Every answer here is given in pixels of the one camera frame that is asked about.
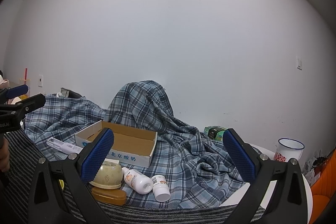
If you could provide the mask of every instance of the white wall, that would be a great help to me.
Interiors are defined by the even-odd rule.
[[[301,162],[335,145],[336,40],[306,0],[25,0],[10,42],[8,78],[28,67],[33,93],[64,86],[107,107],[153,79],[199,129],[271,150],[297,138]]]
[[[9,35],[21,4],[22,0],[3,0],[0,4],[0,70],[3,70]]]

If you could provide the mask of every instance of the metal screw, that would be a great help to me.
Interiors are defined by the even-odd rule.
[[[261,160],[268,160],[268,156],[267,156],[266,154],[260,154],[260,155],[259,155],[259,158],[260,158]]]
[[[291,158],[291,159],[289,160],[289,162],[290,162],[292,165],[296,165],[296,164],[297,164],[297,160],[294,159],[294,158]]]
[[[39,164],[43,164],[43,163],[45,163],[45,158],[42,157],[39,159]]]
[[[69,160],[74,160],[75,158],[77,158],[77,154],[76,154],[76,153],[71,153],[71,154],[68,156],[68,159],[69,159]]]

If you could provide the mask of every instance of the open cardboard box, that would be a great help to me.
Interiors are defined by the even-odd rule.
[[[114,144],[106,158],[146,168],[150,166],[158,136],[154,131],[99,121],[76,133],[76,145],[84,147],[105,127],[112,129],[114,134]]]

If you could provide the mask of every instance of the hand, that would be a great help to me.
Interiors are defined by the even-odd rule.
[[[3,139],[3,145],[0,148],[0,170],[6,172],[9,170],[9,149],[8,149],[8,140]]]

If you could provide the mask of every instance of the white table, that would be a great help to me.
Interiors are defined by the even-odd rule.
[[[273,159],[274,157],[274,152],[267,150],[263,147],[251,144],[252,146],[254,146],[255,148],[258,148],[263,154],[266,154],[270,159]],[[303,182],[304,182],[304,187],[306,190],[306,196],[307,196],[307,209],[308,209],[308,222],[310,220],[311,217],[311,211],[313,209],[313,196],[311,194],[311,190],[310,190],[310,186],[308,184],[308,181],[306,180],[306,178],[302,175],[303,177]],[[275,184],[277,181],[271,181],[269,183],[268,189],[265,193],[265,196],[263,198],[263,200],[261,201],[261,206],[266,209],[269,200],[271,199],[273,190],[275,188]],[[237,190],[236,192],[234,192],[232,194],[232,196],[230,196],[226,201],[224,201],[220,206],[228,206],[228,205],[235,205],[238,204],[239,201],[242,199],[242,197],[245,195],[247,189],[250,187],[250,183],[245,183],[239,190]]]

